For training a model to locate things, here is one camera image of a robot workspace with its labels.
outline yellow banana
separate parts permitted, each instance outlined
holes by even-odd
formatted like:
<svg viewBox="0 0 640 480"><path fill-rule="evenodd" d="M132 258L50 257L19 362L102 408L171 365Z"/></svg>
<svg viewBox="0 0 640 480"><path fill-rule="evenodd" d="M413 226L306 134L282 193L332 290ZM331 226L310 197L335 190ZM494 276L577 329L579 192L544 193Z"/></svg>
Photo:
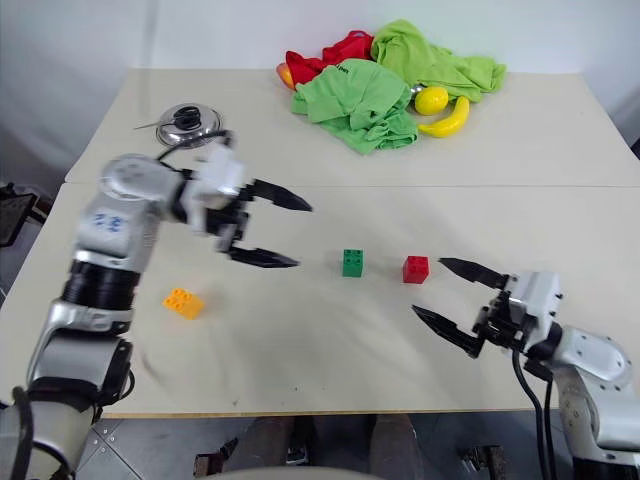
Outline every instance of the yellow banana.
<svg viewBox="0 0 640 480"><path fill-rule="evenodd" d="M469 118L469 99L458 97L451 115L430 125L418 125L418 130L434 137L448 137L460 130L467 118Z"/></svg>

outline red lego block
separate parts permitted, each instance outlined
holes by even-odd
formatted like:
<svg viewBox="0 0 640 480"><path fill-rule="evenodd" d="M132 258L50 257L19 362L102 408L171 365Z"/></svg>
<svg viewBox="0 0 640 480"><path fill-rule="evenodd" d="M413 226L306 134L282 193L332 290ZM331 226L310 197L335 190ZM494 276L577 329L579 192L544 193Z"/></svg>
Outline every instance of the red lego block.
<svg viewBox="0 0 640 480"><path fill-rule="evenodd" d="M402 279L404 283L422 283L429 276L428 257L407 257L402 267Z"/></svg>

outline green lego block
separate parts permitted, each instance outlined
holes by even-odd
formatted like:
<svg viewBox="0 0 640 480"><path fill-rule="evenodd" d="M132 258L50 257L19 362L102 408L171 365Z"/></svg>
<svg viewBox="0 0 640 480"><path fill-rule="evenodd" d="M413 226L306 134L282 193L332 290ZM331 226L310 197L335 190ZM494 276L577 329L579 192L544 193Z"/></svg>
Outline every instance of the green lego block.
<svg viewBox="0 0 640 480"><path fill-rule="evenodd" d="M364 266L364 252L362 250L345 250L342 259L343 277L361 277Z"/></svg>

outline red cloth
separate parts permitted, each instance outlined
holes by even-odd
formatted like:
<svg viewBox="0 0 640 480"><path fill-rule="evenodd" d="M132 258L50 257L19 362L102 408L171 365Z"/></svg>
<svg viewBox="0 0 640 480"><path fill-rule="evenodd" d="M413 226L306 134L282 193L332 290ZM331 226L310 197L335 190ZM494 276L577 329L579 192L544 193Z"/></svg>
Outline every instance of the red cloth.
<svg viewBox="0 0 640 480"><path fill-rule="evenodd" d="M318 75L327 65L336 65L347 58L362 58L371 60L373 37L362 30L352 30L343 40L332 47L322 49L322 59L304 58L296 52L288 51L287 66L293 78L293 84L307 83Z"/></svg>

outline toy fruit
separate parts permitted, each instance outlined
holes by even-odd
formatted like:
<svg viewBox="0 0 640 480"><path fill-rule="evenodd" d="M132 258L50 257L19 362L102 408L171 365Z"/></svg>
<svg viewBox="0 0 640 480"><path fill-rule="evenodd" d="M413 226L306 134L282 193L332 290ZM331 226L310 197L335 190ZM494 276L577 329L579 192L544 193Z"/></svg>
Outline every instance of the toy fruit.
<svg viewBox="0 0 640 480"><path fill-rule="evenodd" d="M291 76L291 70L289 70L289 66L286 63L281 63L276 67L276 72L278 72L278 76L282 83L284 83L291 90L295 90L296 87L293 84L293 77Z"/></svg>
<svg viewBox="0 0 640 480"><path fill-rule="evenodd" d="M449 103L449 94L442 87L427 87L416 95L414 106L421 115L434 115L444 110Z"/></svg>
<svg viewBox="0 0 640 480"><path fill-rule="evenodd" d="M469 99L458 97L451 115L430 125L418 125L418 130L434 137L448 137L460 130L467 118L469 118Z"/></svg>

